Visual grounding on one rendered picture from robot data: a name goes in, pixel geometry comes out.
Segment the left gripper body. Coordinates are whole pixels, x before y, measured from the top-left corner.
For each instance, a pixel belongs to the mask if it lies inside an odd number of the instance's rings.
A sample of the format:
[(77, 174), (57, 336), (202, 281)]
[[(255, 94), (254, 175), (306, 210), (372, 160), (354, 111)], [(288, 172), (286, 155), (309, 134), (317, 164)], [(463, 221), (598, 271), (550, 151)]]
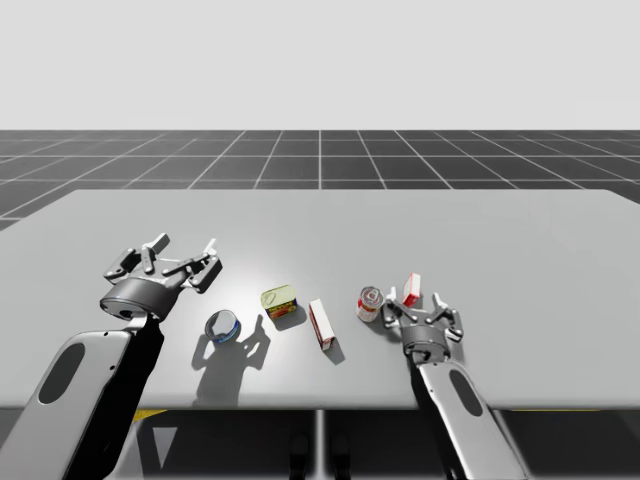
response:
[(103, 311), (126, 321), (140, 316), (151, 316), (164, 321), (178, 300), (186, 274), (112, 274), (105, 275), (104, 278), (111, 283), (111, 289), (99, 302)]

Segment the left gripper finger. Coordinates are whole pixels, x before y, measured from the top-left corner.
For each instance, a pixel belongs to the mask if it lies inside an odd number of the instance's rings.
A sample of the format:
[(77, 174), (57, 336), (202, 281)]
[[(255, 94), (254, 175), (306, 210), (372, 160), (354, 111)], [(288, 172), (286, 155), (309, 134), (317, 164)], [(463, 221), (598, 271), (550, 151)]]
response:
[(163, 277), (184, 276), (182, 288), (191, 288), (204, 294), (222, 271), (222, 262), (216, 250), (216, 239), (212, 238), (200, 255), (182, 261), (168, 261), (161, 271)]
[(103, 278), (115, 285), (121, 280), (137, 276), (151, 276), (155, 273), (155, 261), (170, 243), (169, 236), (161, 233), (154, 240), (142, 244), (139, 248), (127, 248), (116, 257), (105, 270)]

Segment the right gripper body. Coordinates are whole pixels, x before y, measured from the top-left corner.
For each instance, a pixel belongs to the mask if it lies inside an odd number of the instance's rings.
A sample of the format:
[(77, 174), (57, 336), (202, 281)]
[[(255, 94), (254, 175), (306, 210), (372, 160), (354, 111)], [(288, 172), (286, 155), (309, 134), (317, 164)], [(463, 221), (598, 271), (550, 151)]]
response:
[(401, 328), (405, 356), (416, 366), (442, 363), (451, 358), (445, 332), (433, 324), (413, 323)]

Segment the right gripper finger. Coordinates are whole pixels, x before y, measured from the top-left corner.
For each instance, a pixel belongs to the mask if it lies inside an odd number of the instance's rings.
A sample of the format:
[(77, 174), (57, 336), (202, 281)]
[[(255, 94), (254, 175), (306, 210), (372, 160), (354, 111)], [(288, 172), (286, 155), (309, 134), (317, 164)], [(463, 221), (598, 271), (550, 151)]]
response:
[(463, 326), (459, 312), (447, 304), (437, 292), (432, 294), (431, 300), (433, 308), (426, 314), (424, 323), (445, 340), (460, 343), (463, 339)]
[(424, 312), (407, 307), (399, 302), (397, 290), (392, 287), (381, 307), (381, 316), (385, 328), (405, 328), (423, 320)]

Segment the red and white can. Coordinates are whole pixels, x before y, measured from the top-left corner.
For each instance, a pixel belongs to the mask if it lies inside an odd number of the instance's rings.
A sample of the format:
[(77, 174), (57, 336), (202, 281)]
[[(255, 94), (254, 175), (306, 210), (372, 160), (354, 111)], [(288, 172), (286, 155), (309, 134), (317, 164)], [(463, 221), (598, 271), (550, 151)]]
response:
[(356, 316), (365, 323), (373, 322), (385, 302), (385, 295), (374, 286), (362, 289), (356, 306)]

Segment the blue flat can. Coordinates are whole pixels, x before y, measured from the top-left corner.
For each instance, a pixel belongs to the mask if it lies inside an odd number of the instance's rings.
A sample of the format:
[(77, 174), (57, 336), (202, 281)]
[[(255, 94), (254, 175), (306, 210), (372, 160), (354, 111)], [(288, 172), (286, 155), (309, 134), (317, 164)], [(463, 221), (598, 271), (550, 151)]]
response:
[(232, 311), (220, 310), (207, 320), (204, 332), (214, 343), (223, 343), (232, 339), (239, 327), (240, 322)]

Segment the red and white carton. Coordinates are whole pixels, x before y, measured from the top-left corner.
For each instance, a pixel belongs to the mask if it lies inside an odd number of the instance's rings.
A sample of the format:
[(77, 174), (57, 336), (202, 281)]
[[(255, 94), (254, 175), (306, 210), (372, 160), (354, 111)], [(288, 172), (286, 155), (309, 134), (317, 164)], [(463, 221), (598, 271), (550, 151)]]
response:
[(312, 300), (309, 303), (309, 317), (320, 348), (323, 351), (329, 350), (336, 336), (320, 299)]

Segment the green and blue rectangular can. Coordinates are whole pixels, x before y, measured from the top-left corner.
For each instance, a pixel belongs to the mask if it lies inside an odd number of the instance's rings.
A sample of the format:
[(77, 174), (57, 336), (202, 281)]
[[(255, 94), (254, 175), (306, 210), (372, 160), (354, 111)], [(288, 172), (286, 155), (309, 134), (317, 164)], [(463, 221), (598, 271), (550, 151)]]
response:
[(295, 288), (283, 285), (265, 291), (260, 297), (262, 308), (271, 320), (276, 320), (297, 309)]

